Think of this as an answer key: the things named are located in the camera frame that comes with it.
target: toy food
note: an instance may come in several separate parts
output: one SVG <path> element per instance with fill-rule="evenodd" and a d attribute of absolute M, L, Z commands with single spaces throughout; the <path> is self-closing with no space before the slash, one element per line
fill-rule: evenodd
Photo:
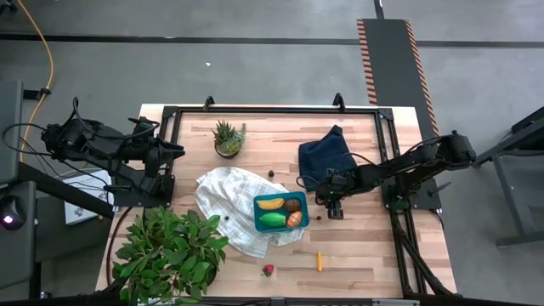
<path fill-rule="evenodd" d="M 268 225 L 270 227 L 280 227 L 286 225 L 287 216 L 284 216 L 279 212 L 269 212 L 261 216 L 259 220 L 261 220 L 264 225 Z"/>
<path fill-rule="evenodd" d="M 291 213 L 297 212 L 300 210 L 300 200 L 297 198 L 287 199 L 286 202 L 283 203 L 283 208 Z"/>
<path fill-rule="evenodd" d="M 300 222 L 303 220 L 303 214 L 301 212 L 294 212 L 289 216 L 287 220 L 287 227 L 297 227 L 300 225 Z"/>
<path fill-rule="evenodd" d="M 257 205 L 259 208 L 263 210 L 274 210 L 278 209 L 283 205 L 283 202 L 285 200 L 282 198 L 272 199 L 272 200 L 261 200 L 257 201 Z"/>

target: teal plastic bin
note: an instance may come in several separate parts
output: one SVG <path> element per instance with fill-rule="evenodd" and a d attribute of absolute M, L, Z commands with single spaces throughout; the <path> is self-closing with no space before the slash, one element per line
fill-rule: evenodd
<path fill-rule="evenodd" d="M 287 211 L 285 208 L 280 207 L 278 209 L 274 210 L 263 210 L 259 208 L 257 205 L 257 201 L 262 200 L 272 200 L 277 198 L 283 198 L 285 200 L 297 198 L 300 200 L 300 212 L 303 214 L 303 219 L 300 222 L 300 225 L 298 227 L 294 228 L 288 228 L 287 226 L 284 227 L 270 227 L 268 225 L 263 224 L 259 218 L 261 218 L 265 213 L 281 213 L 289 218 L 289 215 L 291 215 L 291 212 Z M 295 229 L 301 229 L 305 228 L 309 224 L 309 215 L 308 215 L 308 205 L 306 204 L 306 195 L 301 192 L 287 192 L 282 194 L 274 194 L 274 195 L 257 195 L 253 198 L 253 208 L 254 208 L 254 216 L 255 216 L 255 229 L 262 233 L 270 233 L 270 232 L 282 232 L 282 231 L 288 231 L 288 230 L 295 230 Z"/>

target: gray floor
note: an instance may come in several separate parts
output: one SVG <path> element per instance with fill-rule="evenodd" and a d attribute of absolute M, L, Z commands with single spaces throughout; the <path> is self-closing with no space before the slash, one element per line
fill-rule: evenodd
<path fill-rule="evenodd" d="M 48 33 L 188 37 L 356 38 L 355 19 L 374 17 L 371 0 L 27 0 Z M 409 19 L 428 40 L 544 40 L 538 0 L 384 0 L 388 18 Z M 32 31 L 23 14 L 0 17 L 0 31 Z M 0 42 L 0 79 L 43 86 L 47 57 L 39 42 Z M 341 92 L 366 105 L 358 47 L 51 43 L 54 93 L 36 123 L 62 122 L 77 95 L 85 117 L 128 132 L 124 118 L 143 103 L 329 104 Z M 443 133 L 457 129 L 482 152 L 508 127 L 544 105 L 544 49 L 422 48 Z M 29 116 L 32 102 L 25 104 Z M 31 144 L 43 149 L 39 134 Z M 29 163 L 37 162 L 29 158 Z M 65 169 L 55 164 L 59 171 Z M 471 298 L 544 304 L 544 244 L 497 249 L 514 234 L 495 171 L 442 173 L 445 235 L 458 291 Z M 46 263 L 44 288 L 91 292 L 104 245 Z M 24 288 L 0 299 L 22 298 Z"/>

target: small potted succulent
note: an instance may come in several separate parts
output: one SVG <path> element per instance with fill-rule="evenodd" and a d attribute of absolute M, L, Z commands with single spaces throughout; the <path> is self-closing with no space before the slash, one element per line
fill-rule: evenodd
<path fill-rule="evenodd" d="M 246 124 L 241 125 L 240 132 L 226 121 L 218 122 L 213 132 L 215 151 L 226 159 L 234 158 L 240 152 L 241 144 L 246 137 Z"/>
<path fill-rule="evenodd" d="M 116 252 L 125 263 L 113 263 L 113 277 L 126 280 L 121 299 L 135 305 L 197 303 L 225 260 L 229 243 L 217 231 L 220 217 L 200 220 L 189 210 L 178 216 L 164 207 L 146 209 L 144 220 L 136 216 L 128 240 Z"/>

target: white cloth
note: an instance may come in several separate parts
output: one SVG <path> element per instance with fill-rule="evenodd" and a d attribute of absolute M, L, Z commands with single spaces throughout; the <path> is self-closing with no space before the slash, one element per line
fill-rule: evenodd
<path fill-rule="evenodd" d="M 270 183 L 255 173 L 237 167 L 218 167 L 196 180 L 196 204 L 206 218 L 221 216 L 218 231 L 229 237 L 238 251 L 264 258 L 269 242 L 284 246 L 302 238 L 304 229 L 261 233 L 255 229 L 253 198 L 288 192 L 282 185 Z"/>

